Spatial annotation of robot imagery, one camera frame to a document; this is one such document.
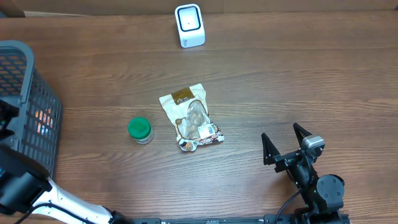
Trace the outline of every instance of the plastic basket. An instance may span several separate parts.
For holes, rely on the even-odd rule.
[[[16,40],[0,41],[0,100],[19,107],[8,129],[10,145],[42,164],[55,177],[63,108],[34,67],[32,50]]]

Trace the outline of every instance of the jar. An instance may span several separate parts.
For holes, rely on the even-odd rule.
[[[132,119],[128,126],[129,133],[138,144],[148,144],[154,138],[154,130],[149,121],[142,117]]]

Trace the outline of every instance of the brown table surface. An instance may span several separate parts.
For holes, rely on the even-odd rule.
[[[260,135],[296,150],[298,122],[325,139],[315,168],[344,178],[352,223],[396,223],[398,12],[203,19],[206,44],[185,50],[174,15],[1,20],[0,39],[32,47],[65,107],[57,184],[134,218],[277,213],[296,189],[262,164]],[[197,83],[226,140],[187,154],[159,97]],[[135,116],[154,127],[148,145],[127,132]],[[41,219],[26,223],[54,222]]]

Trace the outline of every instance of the product label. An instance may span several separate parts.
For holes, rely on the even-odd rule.
[[[182,90],[172,93],[174,103],[179,105],[180,103],[186,102],[190,99],[194,99],[194,95],[189,87],[183,88]]]
[[[200,139],[205,139],[207,137],[214,135],[215,133],[211,124],[205,124],[203,126],[198,127],[198,132],[200,135]]]
[[[153,138],[154,138],[154,130],[151,129],[148,137],[146,137],[144,139],[136,139],[136,141],[138,142],[138,144],[147,144],[150,141],[152,141]]]

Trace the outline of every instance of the plastic package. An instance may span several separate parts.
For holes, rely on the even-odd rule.
[[[183,151],[224,141],[224,134],[211,122],[206,104],[206,91],[201,84],[184,88],[159,98],[177,132]]]

